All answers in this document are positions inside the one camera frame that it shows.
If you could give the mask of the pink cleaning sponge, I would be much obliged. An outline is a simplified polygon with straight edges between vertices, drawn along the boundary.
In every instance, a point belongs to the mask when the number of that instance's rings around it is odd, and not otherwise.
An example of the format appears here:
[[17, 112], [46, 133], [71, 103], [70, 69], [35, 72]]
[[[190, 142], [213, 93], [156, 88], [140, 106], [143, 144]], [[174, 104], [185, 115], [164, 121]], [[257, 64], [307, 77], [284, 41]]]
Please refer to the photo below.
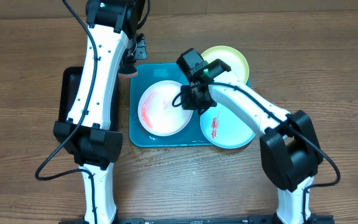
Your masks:
[[133, 78], [138, 76], [138, 71], [135, 63], [125, 63], [119, 68], [117, 74], [121, 78]]

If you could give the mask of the light blue plate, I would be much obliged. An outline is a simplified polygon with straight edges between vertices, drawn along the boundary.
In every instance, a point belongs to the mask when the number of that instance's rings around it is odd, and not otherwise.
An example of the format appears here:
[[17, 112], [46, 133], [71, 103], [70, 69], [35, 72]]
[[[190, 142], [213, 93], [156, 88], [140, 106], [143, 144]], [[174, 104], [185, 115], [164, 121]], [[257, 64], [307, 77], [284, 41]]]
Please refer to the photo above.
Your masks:
[[210, 143], [224, 149], [245, 146], [255, 137], [248, 125], [221, 104], [210, 107], [200, 116], [200, 127]]

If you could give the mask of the white plate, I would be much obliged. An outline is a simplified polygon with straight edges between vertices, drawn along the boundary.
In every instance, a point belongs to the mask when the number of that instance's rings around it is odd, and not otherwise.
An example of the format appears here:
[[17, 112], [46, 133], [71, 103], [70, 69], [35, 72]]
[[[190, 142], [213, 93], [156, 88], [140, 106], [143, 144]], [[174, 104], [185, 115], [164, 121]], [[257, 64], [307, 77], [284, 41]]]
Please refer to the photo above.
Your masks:
[[141, 125], [156, 136], [171, 136], [180, 132], [190, 121], [193, 112], [173, 107], [181, 83], [164, 80], [154, 83], [142, 94], [137, 109]]

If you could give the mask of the yellow plate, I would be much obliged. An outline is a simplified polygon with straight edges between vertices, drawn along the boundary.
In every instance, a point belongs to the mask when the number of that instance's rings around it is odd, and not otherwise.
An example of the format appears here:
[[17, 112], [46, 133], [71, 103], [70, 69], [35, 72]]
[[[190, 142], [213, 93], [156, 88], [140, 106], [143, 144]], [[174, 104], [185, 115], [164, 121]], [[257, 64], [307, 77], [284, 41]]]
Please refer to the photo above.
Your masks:
[[220, 59], [231, 67], [241, 82], [247, 83], [249, 79], [249, 64], [246, 58], [235, 48], [218, 45], [205, 50], [201, 56], [207, 62]]

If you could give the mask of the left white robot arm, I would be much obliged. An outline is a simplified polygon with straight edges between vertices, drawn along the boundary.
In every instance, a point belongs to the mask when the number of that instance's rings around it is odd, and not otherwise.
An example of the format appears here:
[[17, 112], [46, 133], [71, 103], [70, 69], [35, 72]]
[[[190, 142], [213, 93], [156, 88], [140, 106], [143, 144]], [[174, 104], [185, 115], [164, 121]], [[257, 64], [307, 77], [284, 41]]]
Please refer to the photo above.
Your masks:
[[113, 166], [123, 136], [117, 131], [118, 79], [137, 75], [135, 63], [147, 58], [138, 30], [150, 12], [150, 1], [88, 1], [88, 36], [82, 67], [63, 73], [58, 120], [53, 135], [73, 155], [83, 176], [86, 212], [78, 223], [115, 223]]

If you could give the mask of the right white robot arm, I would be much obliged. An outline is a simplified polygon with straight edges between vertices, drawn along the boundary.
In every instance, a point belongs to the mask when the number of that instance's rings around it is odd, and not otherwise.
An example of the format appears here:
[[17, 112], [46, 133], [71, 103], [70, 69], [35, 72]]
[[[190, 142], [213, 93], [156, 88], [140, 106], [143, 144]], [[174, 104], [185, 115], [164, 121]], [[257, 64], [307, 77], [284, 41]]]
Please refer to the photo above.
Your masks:
[[262, 168], [278, 188], [275, 220], [312, 223], [309, 190], [323, 154], [311, 118], [302, 110], [291, 113], [267, 101], [220, 59], [182, 56], [177, 65], [189, 84], [181, 87], [172, 105], [199, 113], [223, 105], [234, 113], [259, 138]]

